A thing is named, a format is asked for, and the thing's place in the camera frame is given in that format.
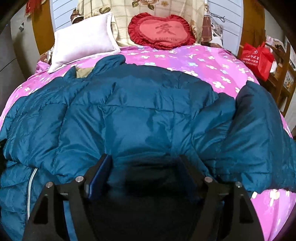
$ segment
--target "black metal bracket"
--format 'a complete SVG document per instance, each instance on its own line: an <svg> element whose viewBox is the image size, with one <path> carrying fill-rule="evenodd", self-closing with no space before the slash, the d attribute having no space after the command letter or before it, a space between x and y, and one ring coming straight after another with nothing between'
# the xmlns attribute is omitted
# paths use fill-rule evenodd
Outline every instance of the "black metal bracket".
<svg viewBox="0 0 296 241"><path fill-rule="evenodd" d="M63 201L69 201L78 241L98 241L88 221L85 204L100 198L111 168L112 158L104 154L84 176L62 185L48 182L32 210L23 241L70 241ZM176 159L176 168L188 198L192 202L204 201L191 241L208 241L213 232L217 234L217 241L264 241L255 209L240 182L221 184L204 177L184 156ZM219 225L215 228L219 203L223 205Z"/></svg>

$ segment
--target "bedsheet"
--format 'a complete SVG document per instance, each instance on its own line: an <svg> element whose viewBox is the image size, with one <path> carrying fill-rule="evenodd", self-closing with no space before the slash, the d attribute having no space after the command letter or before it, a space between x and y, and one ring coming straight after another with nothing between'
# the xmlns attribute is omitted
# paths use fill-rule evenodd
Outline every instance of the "bedsheet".
<svg viewBox="0 0 296 241"><path fill-rule="evenodd" d="M136 46L122 48L121 54L126 57L128 64L159 66L199 77L211 84L214 91L225 92L234 98L247 80L258 83L253 73L240 60L221 48L193 45L173 50L155 50L147 46ZM38 62L36 73L11 94L0 117L0 127L8 110L18 98L33 93L55 77L63 76L72 66L93 67L103 57L105 55L80 60L52 74L47 73L48 64ZM282 122L283 128L292 136L283 117ZM296 202L296 194L285 190L265 190L261 194L254 193L251 201L265 240L273 240L290 215Z"/></svg>

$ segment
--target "white slatted panel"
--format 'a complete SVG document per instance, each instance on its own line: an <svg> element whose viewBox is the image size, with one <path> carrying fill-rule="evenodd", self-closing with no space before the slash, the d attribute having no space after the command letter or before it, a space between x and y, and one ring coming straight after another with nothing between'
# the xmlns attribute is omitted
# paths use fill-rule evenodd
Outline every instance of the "white slatted panel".
<svg viewBox="0 0 296 241"><path fill-rule="evenodd" d="M51 11L56 30L71 25L70 16L77 7L77 0L51 0Z"/></svg>
<svg viewBox="0 0 296 241"><path fill-rule="evenodd" d="M211 13L225 17L225 23L214 17L223 28L223 47L237 54L244 19L243 0L208 0L208 2Z"/></svg>

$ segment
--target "metal screw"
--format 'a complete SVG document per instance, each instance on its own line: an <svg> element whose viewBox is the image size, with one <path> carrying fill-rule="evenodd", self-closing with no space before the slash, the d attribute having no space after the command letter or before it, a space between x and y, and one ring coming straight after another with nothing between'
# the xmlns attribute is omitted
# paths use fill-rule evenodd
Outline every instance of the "metal screw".
<svg viewBox="0 0 296 241"><path fill-rule="evenodd" d="M241 182L235 182L235 185L236 185L238 188L241 188L241 187L242 187L242 183L241 183Z"/></svg>
<svg viewBox="0 0 296 241"><path fill-rule="evenodd" d="M48 182L47 184L45 184L45 186L46 186L47 188L51 188L53 184L54 184L53 182Z"/></svg>
<svg viewBox="0 0 296 241"><path fill-rule="evenodd" d="M213 179L211 177L205 177L205 181L207 183L211 183L213 181Z"/></svg>
<svg viewBox="0 0 296 241"><path fill-rule="evenodd" d="M83 179L84 179L83 176L78 176L78 177L75 178L75 181L80 183L80 182L83 181Z"/></svg>

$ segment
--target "white reflective strip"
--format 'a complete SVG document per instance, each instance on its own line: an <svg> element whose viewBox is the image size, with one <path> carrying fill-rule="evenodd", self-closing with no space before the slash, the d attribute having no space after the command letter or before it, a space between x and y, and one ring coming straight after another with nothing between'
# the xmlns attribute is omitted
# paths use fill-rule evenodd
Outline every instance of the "white reflective strip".
<svg viewBox="0 0 296 241"><path fill-rule="evenodd" d="M32 191L34 177L36 176L37 171L38 171L38 168L35 168L29 179L28 190L27 190L27 221L29 220L29 217L30 217L31 191Z"/></svg>

